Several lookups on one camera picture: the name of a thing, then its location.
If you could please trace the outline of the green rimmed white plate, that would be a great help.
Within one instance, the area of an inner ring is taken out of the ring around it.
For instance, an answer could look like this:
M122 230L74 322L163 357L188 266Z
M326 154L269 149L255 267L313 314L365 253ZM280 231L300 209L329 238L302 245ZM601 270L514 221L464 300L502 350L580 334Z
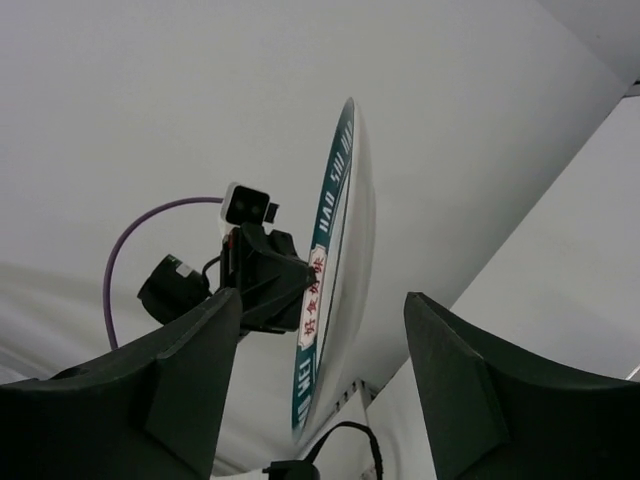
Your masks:
M360 105L344 103L313 224L297 334L290 429L300 444L326 421L346 388L345 369L363 320L376 233L368 131Z

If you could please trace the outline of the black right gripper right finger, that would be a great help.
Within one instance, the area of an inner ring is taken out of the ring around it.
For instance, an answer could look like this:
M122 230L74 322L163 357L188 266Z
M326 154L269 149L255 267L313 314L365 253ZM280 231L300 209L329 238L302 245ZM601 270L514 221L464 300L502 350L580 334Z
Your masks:
M541 357L423 293L404 323L437 478L638 478L638 383Z

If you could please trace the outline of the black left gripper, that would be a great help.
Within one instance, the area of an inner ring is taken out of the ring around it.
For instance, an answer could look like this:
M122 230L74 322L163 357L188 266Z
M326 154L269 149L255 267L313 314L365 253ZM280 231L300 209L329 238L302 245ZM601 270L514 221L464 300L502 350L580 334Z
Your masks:
M239 292L242 334L297 331L304 293L315 282L289 233L244 223L224 237L220 287Z

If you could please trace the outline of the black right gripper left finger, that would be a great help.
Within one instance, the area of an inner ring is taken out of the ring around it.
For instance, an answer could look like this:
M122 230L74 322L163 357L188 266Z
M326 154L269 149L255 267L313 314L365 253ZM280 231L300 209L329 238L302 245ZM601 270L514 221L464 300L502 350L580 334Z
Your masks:
M2 478L209 478L241 313L223 289L110 353L3 385Z

